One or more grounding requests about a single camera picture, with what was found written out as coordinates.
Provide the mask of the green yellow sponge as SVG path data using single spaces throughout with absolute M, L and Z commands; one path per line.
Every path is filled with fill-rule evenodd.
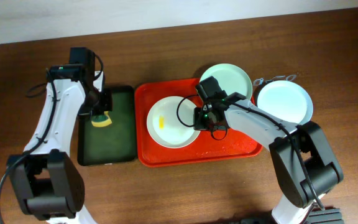
M 96 128 L 103 128 L 112 124 L 109 113 L 105 111 L 103 114 L 95 115 L 91 118 L 91 124 Z

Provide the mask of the light green plate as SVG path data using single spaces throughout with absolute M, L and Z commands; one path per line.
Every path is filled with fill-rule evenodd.
M 236 65 L 229 63 L 213 65 L 202 74 L 200 82 L 209 77 L 217 79 L 220 88 L 227 95 L 237 92 L 244 95 L 248 100 L 252 98 L 251 79 L 243 69 Z

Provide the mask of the cream white plate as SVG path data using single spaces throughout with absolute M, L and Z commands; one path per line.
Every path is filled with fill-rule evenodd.
M 191 127 L 196 105 L 182 96 L 168 96 L 156 102 L 148 112 L 146 125 L 159 145 L 178 149 L 190 145 L 200 135 Z

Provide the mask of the light blue plate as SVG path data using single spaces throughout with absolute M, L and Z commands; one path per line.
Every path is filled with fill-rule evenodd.
M 268 114 L 296 124 L 309 122 L 314 110 L 308 92 L 298 84 L 286 80 L 265 84 L 256 94 L 255 103 Z

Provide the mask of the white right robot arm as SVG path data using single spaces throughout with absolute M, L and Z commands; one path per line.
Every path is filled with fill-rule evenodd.
M 247 218 L 246 223 L 344 223 L 340 209 L 321 203 L 344 174 L 318 124 L 283 121 L 238 93 L 202 93 L 200 98 L 197 129 L 233 129 L 270 151 L 283 195 L 267 217 Z

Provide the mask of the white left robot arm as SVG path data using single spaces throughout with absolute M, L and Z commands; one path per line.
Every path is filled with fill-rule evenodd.
M 94 223 L 85 206 L 85 184 L 70 159 L 76 117 L 89 95 L 69 78 L 46 84 L 42 114 L 24 152 L 11 155 L 9 178 L 20 209 L 47 223 Z

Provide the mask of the red plastic tray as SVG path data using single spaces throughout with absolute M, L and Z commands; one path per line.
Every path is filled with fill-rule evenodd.
M 213 139 L 209 132 L 200 132 L 190 145 L 170 149 L 156 143 L 147 130 L 147 115 L 151 107 L 168 96 L 188 96 L 196 93 L 198 78 L 153 82 L 140 85 L 135 90 L 135 125 L 138 158 L 147 167 L 165 167 L 207 161 L 220 161 L 256 156 L 263 147 L 246 136 L 230 129 L 227 134 L 216 131 Z

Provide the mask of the dark green sponge tray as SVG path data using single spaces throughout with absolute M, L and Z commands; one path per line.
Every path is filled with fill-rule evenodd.
M 81 166 L 129 162 L 137 158 L 134 89 L 114 86 L 110 91 L 110 125 L 99 128 L 91 124 L 89 116 L 79 119 L 77 161 Z

